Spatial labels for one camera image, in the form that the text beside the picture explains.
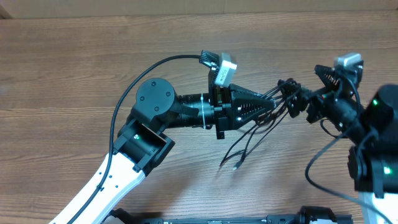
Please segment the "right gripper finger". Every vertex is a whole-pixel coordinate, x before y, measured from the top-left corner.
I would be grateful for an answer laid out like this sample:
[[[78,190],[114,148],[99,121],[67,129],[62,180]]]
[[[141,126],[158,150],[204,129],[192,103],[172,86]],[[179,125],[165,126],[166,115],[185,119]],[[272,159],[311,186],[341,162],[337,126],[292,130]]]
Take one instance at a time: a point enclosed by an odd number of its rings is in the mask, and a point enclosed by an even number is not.
[[[311,97],[311,91],[302,87],[300,83],[289,80],[284,87],[284,95],[286,96],[289,115],[291,118],[295,118],[306,110]]]
[[[341,80],[335,68],[327,67],[324,65],[316,65],[314,68],[314,72],[324,84],[324,87],[320,88],[318,92],[341,90]]]

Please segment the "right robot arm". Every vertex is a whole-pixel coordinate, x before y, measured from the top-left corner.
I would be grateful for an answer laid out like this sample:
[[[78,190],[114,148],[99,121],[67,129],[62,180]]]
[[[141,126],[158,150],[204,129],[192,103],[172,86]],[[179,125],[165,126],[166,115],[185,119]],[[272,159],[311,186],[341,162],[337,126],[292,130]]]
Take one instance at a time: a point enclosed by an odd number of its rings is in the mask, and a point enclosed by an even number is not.
[[[358,87],[363,61],[351,65],[316,65],[321,89],[308,90],[293,79],[279,81],[291,117],[307,112],[307,121],[325,119],[340,132],[305,168],[305,178],[315,188],[350,200],[363,208],[367,223],[397,223],[397,85],[383,85],[367,107],[361,104]],[[312,165],[341,139],[349,139],[348,170],[358,198],[324,187],[309,175]]]

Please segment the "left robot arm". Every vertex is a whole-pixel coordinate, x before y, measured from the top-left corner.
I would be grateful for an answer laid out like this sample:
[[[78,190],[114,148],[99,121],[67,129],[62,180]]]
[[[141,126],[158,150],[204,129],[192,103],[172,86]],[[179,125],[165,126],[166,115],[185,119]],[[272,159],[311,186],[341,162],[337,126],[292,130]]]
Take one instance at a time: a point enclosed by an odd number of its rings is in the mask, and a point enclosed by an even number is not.
[[[101,223],[115,205],[156,168],[174,146],[167,128],[216,129],[216,137],[256,121],[276,105],[260,93],[231,84],[232,69],[212,67],[208,91],[178,95],[163,78],[146,80],[97,173],[52,223]]]

